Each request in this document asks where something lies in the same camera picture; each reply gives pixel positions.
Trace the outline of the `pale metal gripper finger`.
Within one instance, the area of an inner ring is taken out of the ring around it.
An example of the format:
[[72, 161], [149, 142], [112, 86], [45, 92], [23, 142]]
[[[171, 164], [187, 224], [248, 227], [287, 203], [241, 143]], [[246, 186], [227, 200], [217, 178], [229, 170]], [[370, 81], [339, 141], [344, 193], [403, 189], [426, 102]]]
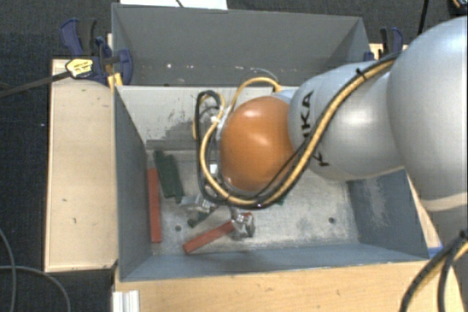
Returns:
[[256, 231], [254, 216], [250, 212], [238, 213], [231, 218], [233, 233], [231, 238], [234, 240], [243, 240], [253, 237]]
[[195, 217], [198, 214], [209, 215], [216, 210], [216, 204], [206, 199], [202, 194], [183, 197], [181, 207], [187, 212], [189, 217]]

